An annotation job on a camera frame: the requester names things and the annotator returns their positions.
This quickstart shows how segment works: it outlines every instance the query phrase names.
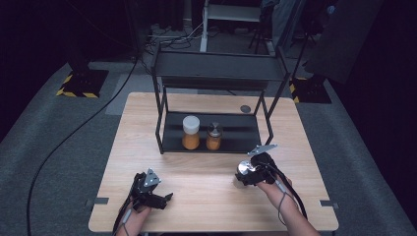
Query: wooden table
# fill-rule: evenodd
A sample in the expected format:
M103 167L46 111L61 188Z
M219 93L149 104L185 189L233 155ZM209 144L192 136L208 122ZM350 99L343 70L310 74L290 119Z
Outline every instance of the wooden table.
M169 94L170 109L195 112L240 112L255 107L255 96ZM154 209L145 232L285 231L277 210L264 192L243 187L235 180L236 167L250 159L238 153L166 152L160 154L155 137L157 109L154 93L129 95L98 191L106 205L94 205L89 229L112 230L119 207L126 199L136 173L152 168L162 182L154 193L174 193L166 209ZM265 116L257 117L261 139L268 137ZM294 101L281 98L270 118L278 147L268 153L292 180L303 200L310 222L320 231L334 231L338 222L331 206L321 206L328 193L303 129Z

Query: shelf top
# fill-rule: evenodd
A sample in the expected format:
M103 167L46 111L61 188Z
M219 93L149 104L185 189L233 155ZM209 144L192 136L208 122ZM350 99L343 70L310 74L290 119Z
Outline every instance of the shelf top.
M268 55L206 52L157 52L152 63L161 77L283 81L278 60Z

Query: black stand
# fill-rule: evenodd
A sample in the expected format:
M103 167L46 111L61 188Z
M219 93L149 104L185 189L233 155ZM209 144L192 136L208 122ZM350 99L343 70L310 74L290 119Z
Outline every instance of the black stand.
M57 95L99 97L99 92L108 71L90 70L88 61L83 57L74 34L70 31L66 17L64 1L45 0L40 3L40 10L45 23L53 36L61 43L68 64L73 71L58 90Z
M287 72L282 50L276 53L278 58L269 55L198 53L161 50L159 44L151 63L152 80L155 91L158 121L156 140L159 151L199 151L246 153L248 148L261 145L257 114L265 115L269 137L273 138L269 118L275 108L290 73ZM161 77L162 96L160 96L157 77ZM265 102L265 90L269 82L279 82L280 86L269 107ZM260 97L253 113L215 113L171 111L168 108L166 89L218 89L258 91ZM206 137L209 123L216 121L223 126L223 137L219 150L206 148L204 139L195 150L186 150L181 143L182 121L187 115L196 115L201 121L199 136ZM160 136L162 117L165 117L163 139Z
M295 65L294 72L292 73L291 81L289 82L292 98L295 102L331 103L328 93L324 87L326 77L320 75L314 75L309 79L296 77L297 70L300 66L301 58L303 57L309 38L314 40L313 35L323 31L323 26L318 21L318 16L326 6L325 3L326 2L324 1L324 3L319 4L317 7L305 6L300 19L301 26L304 30L303 45Z

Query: black metal shelf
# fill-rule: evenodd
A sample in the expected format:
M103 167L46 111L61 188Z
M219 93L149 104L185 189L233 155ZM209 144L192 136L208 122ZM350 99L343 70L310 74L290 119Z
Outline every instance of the black metal shelf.
M269 117L288 82L290 73L282 51L276 53L278 58L268 55L202 53L161 50L156 47L151 62L153 86L158 122L156 140L160 153L165 151L199 151L199 152L247 152L256 145L261 145L257 114L262 106L266 116L269 137L273 137ZM160 98L157 77L162 80L162 98ZM275 98L267 108L265 90L269 82L281 82ZM259 101L252 114L209 114L187 111L170 111L166 95L167 88L176 89L222 89L255 90L260 92ZM161 119L165 112L163 139L159 134ZM196 115L200 119L200 145L194 150L182 146L182 121L187 115ZM206 130L210 122L219 122L223 126L223 138L219 150L206 148Z

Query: gray carpet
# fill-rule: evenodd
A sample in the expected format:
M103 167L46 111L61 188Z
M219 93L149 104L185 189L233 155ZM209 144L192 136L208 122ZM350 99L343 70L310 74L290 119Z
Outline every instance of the gray carpet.
M208 51L252 53L247 48L250 39L220 33L208 40ZM183 50L198 50L200 41L191 43ZM294 65L290 55L297 55L298 49L295 45L288 52L290 65ZM150 56L145 56L148 63ZM126 95L134 90L151 91L150 77L138 64L119 96L103 108L132 66L131 62L90 63L92 69L110 73L100 98L77 98L55 95L71 71L66 65L33 98L0 144L0 235L26 234L26 203L36 169L101 109L49 157L34 186L30 208L32 235L100 235L89 231L91 208L86 202L97 194ZM297 109L330 199L338 204L336 235L417 235L337 95L329 83L325 85L332 104L298 103ZM284 95L290 95L288 88Z

